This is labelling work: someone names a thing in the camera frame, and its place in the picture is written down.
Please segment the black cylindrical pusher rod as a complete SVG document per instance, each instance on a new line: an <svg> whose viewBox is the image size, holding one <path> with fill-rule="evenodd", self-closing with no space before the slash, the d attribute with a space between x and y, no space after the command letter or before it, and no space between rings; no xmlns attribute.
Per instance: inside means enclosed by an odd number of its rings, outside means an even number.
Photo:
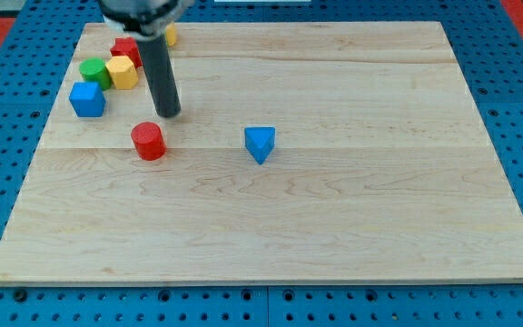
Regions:
<svg viewBox="0 0 523 327"><path fill-rule="evenodd" d="M155 112L162 118L173 118L181 112L173 67L165 35L137 41Z"/></svg>

